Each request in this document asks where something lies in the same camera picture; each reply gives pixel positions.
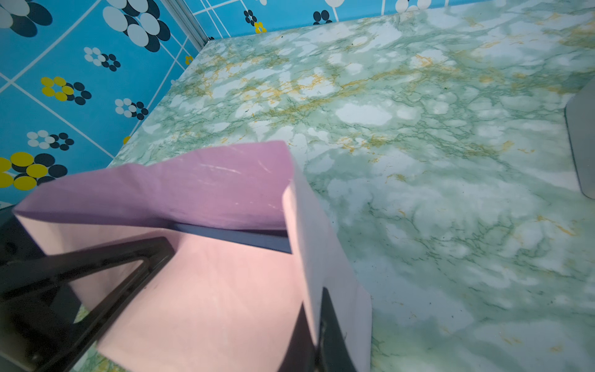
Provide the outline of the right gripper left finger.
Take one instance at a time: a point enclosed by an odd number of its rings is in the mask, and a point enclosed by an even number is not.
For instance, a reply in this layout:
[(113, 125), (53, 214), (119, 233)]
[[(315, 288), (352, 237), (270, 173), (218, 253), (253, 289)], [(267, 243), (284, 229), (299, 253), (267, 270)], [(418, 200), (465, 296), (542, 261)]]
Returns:
[(312, 342), (304, 306), (300, 308), (278, 372), (314, 372), (317, 350)]

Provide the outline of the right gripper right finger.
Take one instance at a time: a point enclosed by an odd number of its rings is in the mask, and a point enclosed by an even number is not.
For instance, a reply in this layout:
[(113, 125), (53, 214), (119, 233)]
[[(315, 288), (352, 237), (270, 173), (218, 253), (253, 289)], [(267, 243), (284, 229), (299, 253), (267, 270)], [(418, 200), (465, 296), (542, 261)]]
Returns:
[(319, 371), (356, 372), (327, 288), (322, 290), (319, 327)]

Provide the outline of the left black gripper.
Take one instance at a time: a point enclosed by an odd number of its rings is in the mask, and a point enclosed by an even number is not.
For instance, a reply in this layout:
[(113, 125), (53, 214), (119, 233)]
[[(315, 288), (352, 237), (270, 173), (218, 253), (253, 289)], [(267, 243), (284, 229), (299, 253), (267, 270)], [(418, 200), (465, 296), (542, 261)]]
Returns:
[(46, 256), (1, 211), (1, 369), (69, 371), (173, 258), (164, 237)]

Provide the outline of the dark blue gift box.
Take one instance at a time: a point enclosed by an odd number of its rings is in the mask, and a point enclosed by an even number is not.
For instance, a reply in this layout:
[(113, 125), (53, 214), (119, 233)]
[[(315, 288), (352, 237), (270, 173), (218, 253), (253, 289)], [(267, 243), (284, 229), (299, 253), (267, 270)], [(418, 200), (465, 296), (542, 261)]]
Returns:
[(291, 244), (286, 230), (232, 230), (216, 229), (206, 226), (193, 226), (175, 223), (173, 230), (190, 233), (200, 237), (243, 244), (267, 250), (291, 254)]

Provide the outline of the purple wrapping paper sheet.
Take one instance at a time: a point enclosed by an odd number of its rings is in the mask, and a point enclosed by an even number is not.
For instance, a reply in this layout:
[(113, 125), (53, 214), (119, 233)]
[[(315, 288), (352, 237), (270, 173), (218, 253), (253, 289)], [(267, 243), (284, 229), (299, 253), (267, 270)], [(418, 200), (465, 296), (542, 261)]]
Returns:
[[(372, 302), (281, 141), (70, 175), (14, 209), (45, 254), (164, 237), (173, 258), (99, 340), (130, 371), (277, 371), (300, 308), (317, 350), (327, 288), (356, 371), (370, 370)], [(173, 230), (286, 230), (291, 254)]]

